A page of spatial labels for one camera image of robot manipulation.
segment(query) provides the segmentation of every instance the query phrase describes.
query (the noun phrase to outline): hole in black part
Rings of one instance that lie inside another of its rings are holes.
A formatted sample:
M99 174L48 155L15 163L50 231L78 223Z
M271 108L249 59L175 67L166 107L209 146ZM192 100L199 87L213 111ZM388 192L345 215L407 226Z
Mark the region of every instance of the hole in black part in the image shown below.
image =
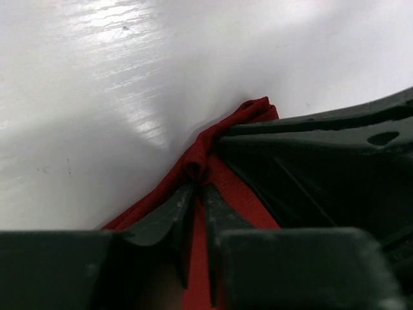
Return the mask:
M375 136L369 137L369 139L367 139L367 142L382 147L398 136L399 133L397 131L384 132L382 134L376 134Z

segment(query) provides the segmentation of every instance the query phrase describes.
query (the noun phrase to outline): curved black object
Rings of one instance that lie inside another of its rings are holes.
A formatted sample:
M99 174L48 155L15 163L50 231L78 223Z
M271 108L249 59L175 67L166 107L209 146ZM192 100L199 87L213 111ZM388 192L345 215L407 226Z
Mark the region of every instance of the curved black object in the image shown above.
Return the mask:
M413 293L413 88L365 105L231 128L222 159L283 227L359 227Z

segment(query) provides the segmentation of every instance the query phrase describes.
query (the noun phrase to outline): glossy white tabletop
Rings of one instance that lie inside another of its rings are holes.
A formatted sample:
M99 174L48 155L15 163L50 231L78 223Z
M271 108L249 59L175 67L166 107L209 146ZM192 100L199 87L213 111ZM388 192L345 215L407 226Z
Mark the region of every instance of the glossy white tabletop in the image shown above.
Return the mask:
M0 0L0 229L93 229L208 124L413 85L411 0Z

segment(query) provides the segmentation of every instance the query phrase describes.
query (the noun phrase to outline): red fabric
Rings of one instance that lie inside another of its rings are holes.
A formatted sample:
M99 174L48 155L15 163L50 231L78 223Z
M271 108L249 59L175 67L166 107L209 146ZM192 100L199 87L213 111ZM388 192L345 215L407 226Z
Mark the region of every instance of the red fabric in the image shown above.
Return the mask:
M203 131L151 193L103 228L120 231L132 225L165 203L188 180L199 182L200 185L213 183L223 199L253 226L278 228L277 223L271 218L251 189L214 154L213 148L214 143L231 126L272 119L278 119L278 114L267 97L243 103L232 115ZM184 293L183 310L211 309L207 238L203 214L203 206L197 199L189 288Z

